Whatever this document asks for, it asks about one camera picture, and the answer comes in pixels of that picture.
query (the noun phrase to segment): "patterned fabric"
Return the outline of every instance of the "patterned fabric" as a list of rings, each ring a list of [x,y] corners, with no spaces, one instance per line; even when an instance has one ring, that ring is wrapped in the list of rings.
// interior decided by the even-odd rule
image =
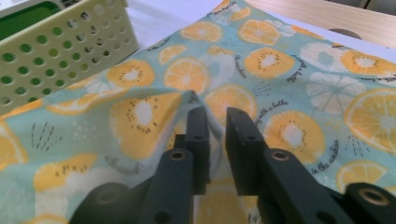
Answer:
[[[332,43],[241,0],[123,63],[0,118],[0,220],[67,223],[106,182],[153,175],[205,105],[211,179],[195,223],[259,223],[238,197],[224,150],[227,106],[322,185],[369,182],[396,194],[396,64]]]

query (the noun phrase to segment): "white surface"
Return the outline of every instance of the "white surface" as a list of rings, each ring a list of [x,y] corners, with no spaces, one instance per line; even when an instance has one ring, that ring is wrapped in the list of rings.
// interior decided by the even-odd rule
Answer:
[[[221,0],[127,0],[130,15],[140,49],[145,49],[173,32],[198,21],[216,7]],[[358,40],[349,36],[321,29],[300,21],[270,13],[280,20],[301,26],[313,33],[365,53],[396,63],[396,49]]]

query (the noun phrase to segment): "plastic basket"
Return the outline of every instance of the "plastic basket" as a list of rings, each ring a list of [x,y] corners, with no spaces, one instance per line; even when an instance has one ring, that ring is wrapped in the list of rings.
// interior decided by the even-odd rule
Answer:
[[[137,50],[125,0],[83,0],[0,41],[0,115]]]

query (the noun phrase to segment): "wooden table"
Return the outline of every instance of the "wooden table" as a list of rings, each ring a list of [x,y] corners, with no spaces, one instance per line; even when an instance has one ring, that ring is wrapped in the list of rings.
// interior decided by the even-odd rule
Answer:
[[[396,49],[396,16],[324,0],[246,0],[254,7],[324,29],[346,29]]]

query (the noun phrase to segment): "kiwi slice print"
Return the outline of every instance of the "kiwi slice print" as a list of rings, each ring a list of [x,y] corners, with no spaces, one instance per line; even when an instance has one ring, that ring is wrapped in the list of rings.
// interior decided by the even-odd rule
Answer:
[[[279,50],[270,48],[252,51],[245,59],[245,67],[249,73],[265,79],[285,74],[293,66],[293,58]]]
[[[300,111],[272,116],[265,124],[263,136],[270,148],[286,149],[303,164],[316,162],[325,151],[323,131]]]
[[[35,192],[62,187],[74,173],[85,174],[96,162],[94,153],[81,153],[65,161],[47,163],[35,172]]]
[[[175,115],[180,101],[181,94],[171,92],[114,104],[109,123],[121,152],[134,160],[148,158],[160,145],[163,128]]]
[[[341,56],[341,63],[355,74],[390,75],[396,73],[396,64],[356,50],[346,50]]]
[[[150,85],[155,75],[149,63],[132,59],[110,68],[107,79],[118,87],[131,88]]]

